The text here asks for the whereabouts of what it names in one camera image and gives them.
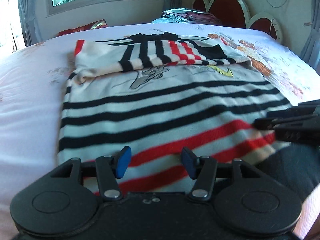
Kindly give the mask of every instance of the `mattress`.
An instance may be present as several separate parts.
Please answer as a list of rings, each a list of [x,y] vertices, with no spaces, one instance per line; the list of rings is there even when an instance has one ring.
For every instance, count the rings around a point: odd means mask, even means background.
[[[0,62],[0,239],[16,233],[9,213],[12,197],[58,164],[62,101],[66,81],[75,68],[76,41],[164,32],[221,39],[249,56],[292,105],[320,97],[316,72],[288,48],[255,30],[179,24],[118,26],[73,33],[17,51]],[[304,213],[306,222],[296,231],[301,237],[320,212],[316,198],[310,199],[304,206],[312,212]]]

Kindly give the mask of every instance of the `yellow logo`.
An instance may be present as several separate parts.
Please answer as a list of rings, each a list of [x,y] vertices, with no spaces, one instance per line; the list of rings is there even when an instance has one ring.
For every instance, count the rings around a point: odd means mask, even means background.
[[[230,68],[228,68],[228,71],[225,71],[225,70],[223,70],[222,68],[219,68],[219,67],[217,67],[217,66],[215,66],[215,65],[208,65],[208,67],[216,70],[216,71],[217,71],[219,74],[221,74],[221,75],[224,75],[224,76],[226,76],[226,77],[233,77],[233,73],[232,73],[232,71],[230,70]]]

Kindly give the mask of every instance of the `windowsill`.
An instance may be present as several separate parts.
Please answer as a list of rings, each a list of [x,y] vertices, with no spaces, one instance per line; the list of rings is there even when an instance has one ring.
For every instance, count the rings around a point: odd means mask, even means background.
[[[61,13],[61,12],[66,12],[66,11],[73,10],[76,8],[88,6],[88,5],[105,3],[105,2],[113,2],[113,1],[123,1],[123,0],[75,0],[75,1],[61,4],[58,6],[48,5],[47,17]]]

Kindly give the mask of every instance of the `circular disc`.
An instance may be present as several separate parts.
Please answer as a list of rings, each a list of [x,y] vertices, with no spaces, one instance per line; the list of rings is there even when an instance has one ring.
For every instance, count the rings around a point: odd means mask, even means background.
[[[95,195],[81,185],[29,187],[12,200],[10,212],[15,223],[40,235],[69,233],[81,228],[95,214]]]
[[[271,236],[292,229],[301,214],[299,197],[269,179],[242,179],[222,190],[214,200],[222,220],[249,236]]]

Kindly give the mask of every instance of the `striped shirt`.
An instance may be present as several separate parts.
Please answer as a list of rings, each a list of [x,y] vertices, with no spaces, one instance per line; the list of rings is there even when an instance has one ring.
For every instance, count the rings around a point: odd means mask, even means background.
[[[250,59],[219,40],[137,34],[78,41],[75,54],[59,162],[91,161],[128,145],[132,161],[119,181],[124,193],[188,191],[193,183],[180,163],[183,147],[220,162],[241,157],[255,164],[287,145],[251,124],[289,101]],[[97,191],[94,179],[85,185]]]

